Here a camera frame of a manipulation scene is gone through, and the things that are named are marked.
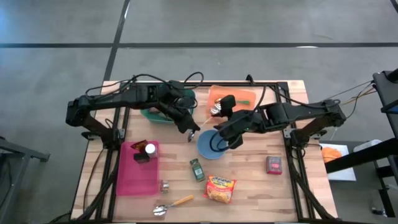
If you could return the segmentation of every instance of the pink tray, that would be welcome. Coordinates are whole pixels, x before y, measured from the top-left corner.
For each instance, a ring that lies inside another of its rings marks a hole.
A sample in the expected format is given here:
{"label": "pink tray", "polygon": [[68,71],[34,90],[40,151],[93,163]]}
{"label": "pink tray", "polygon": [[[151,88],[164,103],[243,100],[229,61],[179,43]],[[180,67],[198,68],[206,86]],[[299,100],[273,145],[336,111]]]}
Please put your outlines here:
{"label": "pink tray", "polygon": [[[159,159],[152,158],[149,162],[139,164],[134,160],[134,154],[139,151],[131,148],[135,142],[124,142],[121,146],[118,182],[116,195],[118,196],[145,196],[155,195],[159,192]],[[148,141],[157,148],[159,155],[159,142]]]}

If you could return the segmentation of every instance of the gray floor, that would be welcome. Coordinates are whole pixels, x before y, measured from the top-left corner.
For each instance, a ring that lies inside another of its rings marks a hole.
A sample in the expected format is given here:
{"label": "gray floor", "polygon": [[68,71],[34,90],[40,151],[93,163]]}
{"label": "gray floor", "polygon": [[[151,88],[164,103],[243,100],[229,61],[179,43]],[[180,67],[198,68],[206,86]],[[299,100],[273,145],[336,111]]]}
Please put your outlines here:
{"label": "gray floor", "polygon": [[[124,0],[0,1],[0,43],[112,42]],[[121,42],[397,42],[390,0],[132,1]],[[43,223],[72,205],[87,142],[65,124],[67,101],[100,85],[110,49],[0,49],[0,136],[42,152],[31,162],[14,223]],[[184,79],[304,80],[310,101],[398,67],[398,48],[119,49],[111,80],[151,73]],[[346,100],[357,91],[342,96]],[[333,139],[392,137],[377,95],[359,100]],[[345,106],[346,113],[352,105]],[[371,170],[356,170],[367,175]],[[370,186],[332,183],[340,218],[386,223],[369,214]]]}

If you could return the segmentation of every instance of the wooden tabletop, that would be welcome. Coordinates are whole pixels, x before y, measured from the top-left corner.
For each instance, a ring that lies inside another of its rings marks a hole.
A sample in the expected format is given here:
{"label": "wooden tabletop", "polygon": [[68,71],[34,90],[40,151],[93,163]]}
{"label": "wooden tabletop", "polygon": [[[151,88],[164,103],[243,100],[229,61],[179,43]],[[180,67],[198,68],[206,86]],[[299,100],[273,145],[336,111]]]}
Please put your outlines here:
{"label": "wooden tabletop", "polygon": [[[293,99],[308,102],[303,81],[288,80],[284,82],[289,84],[290,96]],[[117,86],[103,88],[101,93],[105,94],[115,88]],[[262,87],[248,86],[239,87],[239,89],[254,91],[257,100],[259,100],[262,92]],[[195,89],[198,107],[195,109],[193,118],[199,126],[207,120],[205,111],[208,92],[209,87]],[[275,102],[275,94],[270,89],[267,89],[262,104],[273,102]],[[120,125],[123,120],[123,111],[120,115]],[[112,120],[113,114],[114,109],[99,110],[96,112],[95,118],[105,124],[105,118]],[[202,127],[202,131],[211,129],[216,122],[211,120]],[[300,121],[297,122],[297,126],[300,128],[307,123],[308,121]],[[243,135],[244,144],[242,146],[235,150],[226,151],[222,158],[213,161],[202,158],[197,152],[196,140],[200,133],[197,133],[194,140],[190,143],[187,142],[187,134],[179,133],[177,127],[173,124],[152,124],[140,114],[139,110],[130,110],[126,141],[146,139],[160,142],[159,178],[169,181],[170,190],[167,194],[152,197],[116,197],[113,219],[115,222],[297,221],[285,147],[280,131],[267,134],[246,133]],[[76,218],[83,213],[83,196],[87,181],[94,161],[101,150],[102,143],[100,140],[89,142],[73,205],[72,218]],[[90,204],[100,189],[105,155],[106,150],[101,155],[88,189],[87,205]],[[282,175],[266,174],[265,160],[267,156],[280,156],[282,158]],[[199,158],[206,175],[237,180],[231,204],[223,204],[203,197],[206,182],[197,183],[195,181],[189,164],[189,161],[194,158]],[[337,217],[319,147],[307,147],[304,161],[310,190],[327,211]],[[104,217],[108,211],[109,194],[110,191],[108,191],[105,198]],[[152,210],[156,205],[169,204],[190,194],[195,196],[192,201],[169,209],[166,216],[162,218],[153,216]],[[307,214],[304,196],[301,191],[300,198],[304,214]]]}

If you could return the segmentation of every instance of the teal bowl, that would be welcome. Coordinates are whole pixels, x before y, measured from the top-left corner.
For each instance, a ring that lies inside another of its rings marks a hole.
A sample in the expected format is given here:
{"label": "teal bowl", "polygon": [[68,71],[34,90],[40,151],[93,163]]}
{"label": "teal bowl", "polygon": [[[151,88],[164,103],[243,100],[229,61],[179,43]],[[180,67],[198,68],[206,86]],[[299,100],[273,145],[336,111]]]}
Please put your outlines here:
{"label": "teal bowl", "polygon": [[[195,97],[195,92],[193,90],[184,90],[184,96]],[[194,109],[189,109],[189,112],[193,114]],[[174,121],[170,118],[165,118],[159,116],[159,114],[150,113],[149,109],[141,110],[141,114],[152,123],[162,123],[162,124],[174,124]]]}

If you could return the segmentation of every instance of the blue plate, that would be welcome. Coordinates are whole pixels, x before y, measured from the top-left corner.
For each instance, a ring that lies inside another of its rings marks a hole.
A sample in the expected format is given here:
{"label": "blue plate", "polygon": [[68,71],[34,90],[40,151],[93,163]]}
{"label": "blue plate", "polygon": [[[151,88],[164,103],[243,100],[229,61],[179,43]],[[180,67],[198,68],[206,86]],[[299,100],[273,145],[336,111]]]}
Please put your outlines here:
{"label": "blue plate", "polygon": [[[206,159],[219,159],[225,153],[225,152],[215,152],[210,149],[210,139],[216,132],[217,130],[207,130],[199,136],[199,139],[197,141],[197,148],[199,154]],[[213,149],[217,149],[217,144],[222,139],[223,138],[219,134],[217,134],[214,137],[212,142]],[[227,142],[224,140],[222,140],[218,144],[218,148],[224,148],[226,146]]]}

